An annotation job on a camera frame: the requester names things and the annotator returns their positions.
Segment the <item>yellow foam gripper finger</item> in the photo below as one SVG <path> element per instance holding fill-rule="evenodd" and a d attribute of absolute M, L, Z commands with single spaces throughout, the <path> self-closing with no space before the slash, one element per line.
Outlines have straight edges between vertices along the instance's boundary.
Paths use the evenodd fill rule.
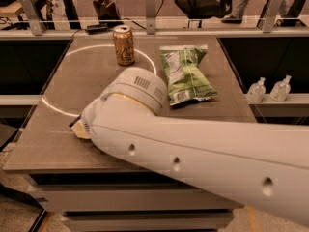
<path fill-rule="evenodd" d="M 71 130 L 74 132 L 74 134 L 81 139 L 90 139 L 89 133 L 86 132 L 86 130 L 83 127 L 83 124 L 81 120 L 79 120 L 73 127 L 71 127 Z"/>

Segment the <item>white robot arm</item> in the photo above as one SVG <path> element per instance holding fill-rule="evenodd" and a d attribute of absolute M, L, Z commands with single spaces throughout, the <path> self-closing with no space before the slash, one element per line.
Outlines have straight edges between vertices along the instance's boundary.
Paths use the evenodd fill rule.
<path fill-rule="evenodd" d="M 81 123 L 110 156 L 309 226 L 307 127 L 161 117 L 166 97 L 160 77 L 128 68 Z"/>

